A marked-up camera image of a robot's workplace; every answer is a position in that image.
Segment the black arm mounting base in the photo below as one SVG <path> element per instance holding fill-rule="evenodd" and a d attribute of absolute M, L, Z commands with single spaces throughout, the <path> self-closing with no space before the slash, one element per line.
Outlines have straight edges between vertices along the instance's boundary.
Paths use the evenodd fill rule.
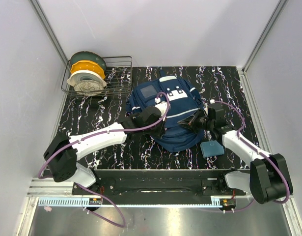
<path fill-rule="evenodd" d="M 216 198 L 245 196 L 222 189 L 224 170 L 97 170 L 90 190 L 119 207 L 217 207 Z"/>

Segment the navy blue student backpack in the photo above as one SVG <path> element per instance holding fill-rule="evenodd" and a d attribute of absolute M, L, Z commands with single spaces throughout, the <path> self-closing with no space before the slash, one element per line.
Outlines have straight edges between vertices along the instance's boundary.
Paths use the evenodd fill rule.
<path fill-rule="evenodd" d="M 204 131 L 193 132 L 182 127 L 179 121 L 203 109 L 199 92 L 189 81 L 180 76 L 166 75 L 160 70 L 160 78 L 136 86 L 126 103 L 128 113 L 141 112 L 148 106 L 156 105 L 156 96 L 165 92 L 169 98 L 170 109 L 165 119 L 165 134 L 151 138 L 168 152 L 180 152 L 199 143 Z"/>

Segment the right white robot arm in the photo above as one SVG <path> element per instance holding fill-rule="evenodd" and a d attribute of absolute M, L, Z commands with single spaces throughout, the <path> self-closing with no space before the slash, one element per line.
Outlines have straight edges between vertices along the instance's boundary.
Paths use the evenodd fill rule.
<path fill-rule="evenodd" d="M 215 141 L 231 150 L 249 167 L 248 173 L 239 170 L 226 171 L 216 183 L 223 195 L 233 189 L 250 193 L 260 204 L 286 203 L 293 193 L 288 166 L 283 155 L 271 154 L 246 139 L 241 131 L 225 119 L 222 101 L 210 101 L 207 108 L 197 110 L 189 117 L 180 120 L 180 126 L 193 132 L 209 131 Z"/>

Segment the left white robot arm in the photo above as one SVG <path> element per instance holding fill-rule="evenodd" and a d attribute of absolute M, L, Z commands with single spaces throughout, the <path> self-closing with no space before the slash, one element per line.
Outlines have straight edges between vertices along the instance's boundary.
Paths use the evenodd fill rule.
<path fill-rule="evenodd" d="M 95 151 L 122 144 L 135 134 L 164 134 L 168 110 L 169 105 L 161 102 L 97 131 L 70 137 L 57 134 L 43 155 L 39 179 L 49 168 L 55 182 L 72 181 L 88 194 L 96 194 L 100 188 L 97 175 L 79 161 Z"/>

